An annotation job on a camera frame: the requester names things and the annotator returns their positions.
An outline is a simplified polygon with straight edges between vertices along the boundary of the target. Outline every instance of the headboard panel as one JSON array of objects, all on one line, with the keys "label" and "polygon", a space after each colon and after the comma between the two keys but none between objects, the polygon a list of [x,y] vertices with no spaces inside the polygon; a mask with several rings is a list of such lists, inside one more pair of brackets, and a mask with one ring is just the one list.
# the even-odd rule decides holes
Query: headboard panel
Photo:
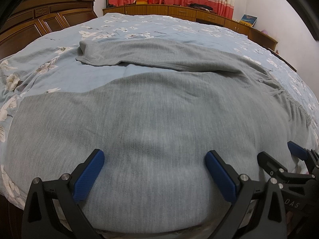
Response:
[{"label": "headboard panel", "polygon": [[97,18],[94,0],[24,0],[0,29],[0,59],[37,38]]}]

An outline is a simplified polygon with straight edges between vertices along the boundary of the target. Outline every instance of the silver bolt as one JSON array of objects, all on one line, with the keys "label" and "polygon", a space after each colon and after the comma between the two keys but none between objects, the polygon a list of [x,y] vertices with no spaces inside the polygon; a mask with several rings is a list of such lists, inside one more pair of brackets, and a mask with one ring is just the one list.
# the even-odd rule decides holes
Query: silver bolt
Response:
[{"label": "silver bolt", "polygon": [[68,173],[64,173],[61,175],[61,179],[64,181],[67,181],[70,178],[70,175]]},{"label": "silver bolt", "polygon": [[270,179],[270,182],[271,182],[272,184],[277,184],[277,179],[276,179],[276,178],[271,178],[271,179]]},{"label": "silver bolt", "polygon": [[246,174],[242,174],[242,175],[240,175],[240,179],[242,180],[242,181],[248,181],[248,176],[246,175]]},{"label": "silver bolt", "polygon": [[32,183],[33,184],[38,184],[40,182],[40,178],[36,177],[33,179]]}]

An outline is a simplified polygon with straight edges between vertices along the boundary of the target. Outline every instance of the blue floral bedsheet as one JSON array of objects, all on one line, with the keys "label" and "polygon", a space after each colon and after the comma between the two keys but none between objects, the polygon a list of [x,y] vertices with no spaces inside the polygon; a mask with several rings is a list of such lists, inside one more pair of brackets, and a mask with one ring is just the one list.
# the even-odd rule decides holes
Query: blue floral bedsheet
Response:
[{"label": "blue floral bedsheet", "polygon": [[154,37],[235,53],[262,65],[311,116],[307,147],[317,149],[319,104],[314,93],[283,61],[247,39],[247,36],[227,28],[169,16],[109,13],[84,24],[47,34],[0,63],[1,194],[14,205],[24,208],[27,191],[21,191],[15,181],[8,177],[6,169],[10,166],[5,164],[6,141],[11,121],[23,98],[51,92],[86,92],[116,78],[132,74],[172,71],[125,63],[110,67],[93,67],[75,60],[81,53],[81,40],[107,42]]}]

